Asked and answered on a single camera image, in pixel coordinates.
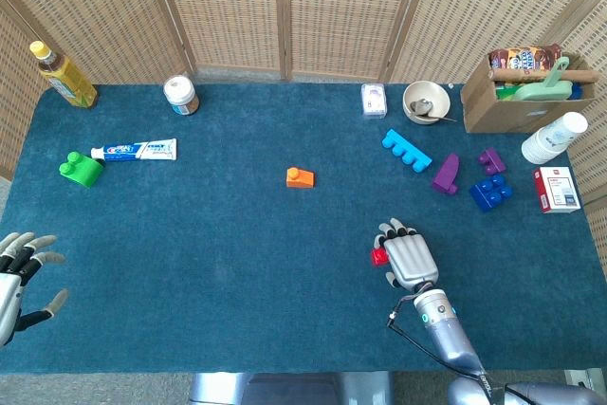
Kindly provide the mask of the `light green dustpan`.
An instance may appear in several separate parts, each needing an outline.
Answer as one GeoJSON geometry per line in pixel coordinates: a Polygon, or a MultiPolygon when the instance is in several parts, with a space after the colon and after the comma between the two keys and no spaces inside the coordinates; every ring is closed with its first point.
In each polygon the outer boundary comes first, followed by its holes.
{"type": "Polygon", "coordinates": [[[548,75],[537,83],[527,83],[519,88],[512,96],[513,101],[564,101],[573,89],[573,83],[563,81],[561,76],[569,66],[568,57],[560,57],[553,65],[548,75]]]}

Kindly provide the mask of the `spoon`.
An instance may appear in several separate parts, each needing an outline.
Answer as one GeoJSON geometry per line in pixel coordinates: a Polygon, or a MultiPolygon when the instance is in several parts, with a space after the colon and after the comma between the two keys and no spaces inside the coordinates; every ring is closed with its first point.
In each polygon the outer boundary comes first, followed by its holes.
{"type": "Polygon", "coordinates": [[[446,120],[446,121],[456,122],[456,120],[447,118],[447,117],[431,116],[430,111],[432,110],[432,108],[433,108],[432,102],[428,101],[426,99],[420,99],[418,101],[411,102],[411,109],[414,112],[414,114],[418,117],[422,117],[425,119],[431,119],[431,120],[446,120]]]}

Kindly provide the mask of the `grey robot torso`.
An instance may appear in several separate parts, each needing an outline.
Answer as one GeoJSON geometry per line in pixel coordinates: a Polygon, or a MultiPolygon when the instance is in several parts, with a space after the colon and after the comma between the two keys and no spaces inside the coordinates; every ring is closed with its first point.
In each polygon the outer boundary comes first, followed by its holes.
{"type": "Polygon", "coordinates": [[[390,372],[199,373],[189,405],[395,405],[390,372]]]}

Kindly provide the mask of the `clear plastic box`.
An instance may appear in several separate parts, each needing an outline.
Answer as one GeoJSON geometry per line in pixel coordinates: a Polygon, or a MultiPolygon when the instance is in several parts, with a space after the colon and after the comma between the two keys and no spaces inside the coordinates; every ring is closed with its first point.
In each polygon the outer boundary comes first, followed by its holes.
{"type": "Polygon", "coordinates": [[[382,83],[361,86],[362,113],[367,118],[383,119],[387,115],[387,100],[382,83]]]}

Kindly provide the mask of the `green building block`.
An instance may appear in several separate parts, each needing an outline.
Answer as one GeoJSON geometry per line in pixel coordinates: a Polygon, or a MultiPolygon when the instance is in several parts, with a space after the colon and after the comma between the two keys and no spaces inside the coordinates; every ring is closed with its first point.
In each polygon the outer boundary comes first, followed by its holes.
{"type": "Polygon", "coordinates": [[[86,188],[91,188],[104,167],[95,159],[85,156],[77,151],[72,151],[67,155],[66,162],[59,167],[60,174],[86,188]]]}

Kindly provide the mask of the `dark blue building block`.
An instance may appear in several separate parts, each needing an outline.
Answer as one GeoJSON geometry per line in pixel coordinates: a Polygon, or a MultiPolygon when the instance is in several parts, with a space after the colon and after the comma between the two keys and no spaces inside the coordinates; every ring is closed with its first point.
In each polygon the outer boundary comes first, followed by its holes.
{"type": "Polygon", "coordinates": [[[496,174],[472,185],[469,194],[482,212],[490,212],[507,201],[513,190],[502,174],[496,174]]]}

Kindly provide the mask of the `woven folding screen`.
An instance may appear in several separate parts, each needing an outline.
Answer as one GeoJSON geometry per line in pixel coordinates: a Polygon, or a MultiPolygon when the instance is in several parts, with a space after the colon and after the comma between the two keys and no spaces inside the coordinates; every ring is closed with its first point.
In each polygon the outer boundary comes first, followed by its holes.
{"type": "Polygon", "coordinates": [[[558,43],[602,79],[570,151],[581,194],[607,216],[607,0],[0,0],[0,178],[11,179],[45,89],[29,52],[59,48],[94,83],[158,83],[237,69],[462,82],[496,47],[558,43]]]}

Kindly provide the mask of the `toothpaste tube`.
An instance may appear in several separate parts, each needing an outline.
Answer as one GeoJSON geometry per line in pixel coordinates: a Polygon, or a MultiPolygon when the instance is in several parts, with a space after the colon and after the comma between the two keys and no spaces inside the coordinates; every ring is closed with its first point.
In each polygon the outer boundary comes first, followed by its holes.
{"type": "Polygon", "coordinates": [[[177,140],[175,138],[106,145],[92,148],[90,155],[104,161],[135,160],[176,160],[177,140]]]}

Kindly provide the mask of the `white-lidded jar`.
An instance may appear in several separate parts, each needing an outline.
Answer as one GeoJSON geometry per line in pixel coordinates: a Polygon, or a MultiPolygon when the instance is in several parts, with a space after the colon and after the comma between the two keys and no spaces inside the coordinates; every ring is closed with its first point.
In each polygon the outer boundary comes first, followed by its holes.
{"type": "Polygon", "coordinates": [[[163,85],[163,92],[172,109],[181,116],[195,113],[199,107],[199,98],[192,81],[183,75],[169,78],[163,85]]]}

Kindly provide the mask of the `small purple block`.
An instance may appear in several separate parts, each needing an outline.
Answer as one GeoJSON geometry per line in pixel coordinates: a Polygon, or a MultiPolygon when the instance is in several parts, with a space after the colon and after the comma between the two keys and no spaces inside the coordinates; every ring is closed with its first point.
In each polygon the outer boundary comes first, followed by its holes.
{"type": "Polygon", "coordinates": [[[506,170],[506,165],[493,147],[486,148],[478,156],[478,163],[483,166],[486,175],[496,175],[506,170]]]}

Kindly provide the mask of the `brown cardboard tube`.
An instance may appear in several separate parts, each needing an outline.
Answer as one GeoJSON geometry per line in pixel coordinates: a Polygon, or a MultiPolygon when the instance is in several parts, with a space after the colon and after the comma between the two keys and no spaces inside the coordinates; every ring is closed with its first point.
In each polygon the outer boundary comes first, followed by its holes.
{"type": "Polygon", "coordinates": [[[595,70],[522,70],[508,68],[493,68],[488,72],[492,81],[505,83],[540,82],[554,76],[557,81],[570,81],[573,83],[597,83],[601,74],[595,70]]]}

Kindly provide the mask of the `light blue long block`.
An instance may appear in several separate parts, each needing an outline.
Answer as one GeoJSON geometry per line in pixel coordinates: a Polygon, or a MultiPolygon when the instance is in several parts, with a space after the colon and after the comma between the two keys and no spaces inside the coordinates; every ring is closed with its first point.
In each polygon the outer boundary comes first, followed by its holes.
{"type": "Polygon", "coordinates": [[[430,167],[432,159],[402,137],[394,129],[387,131],[381,142],[385,149],[398,157],[405,165],[411,167],[416,173],[422,173],[430,167]]]}

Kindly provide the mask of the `brown snack bag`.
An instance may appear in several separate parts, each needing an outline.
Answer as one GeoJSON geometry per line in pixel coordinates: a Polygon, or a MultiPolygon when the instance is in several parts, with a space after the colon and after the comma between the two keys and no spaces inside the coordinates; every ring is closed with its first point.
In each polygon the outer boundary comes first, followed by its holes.
{"type": "Polygon", "coordinates": [[[561,47],[557,44],[518,46],[495,49],[488,54],[488,59],[492,68],[548,71],[561,54],[561,47]]]}

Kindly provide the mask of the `orange sloped building block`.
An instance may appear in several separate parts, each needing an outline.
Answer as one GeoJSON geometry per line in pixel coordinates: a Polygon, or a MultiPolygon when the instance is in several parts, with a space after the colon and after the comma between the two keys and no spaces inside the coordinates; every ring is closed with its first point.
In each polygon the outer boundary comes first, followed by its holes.
{"type": "Polygon", "coordinates": [[[315,174],[297,167],[286,170],[285,184],[288,188],[310,189],[315,184],[315,174]]]}

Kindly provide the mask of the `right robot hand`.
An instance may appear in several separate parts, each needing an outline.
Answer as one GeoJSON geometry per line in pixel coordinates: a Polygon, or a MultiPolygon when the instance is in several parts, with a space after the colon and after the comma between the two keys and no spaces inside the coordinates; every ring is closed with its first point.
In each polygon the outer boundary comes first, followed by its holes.
{"type": "Polygon", "coordinates": [[[414,294],[435,286],[439,272],[425,238],[396,218],[378,225],[374,247],[384,249],[391,270],[385,273],[389,285],[414,294]]]}

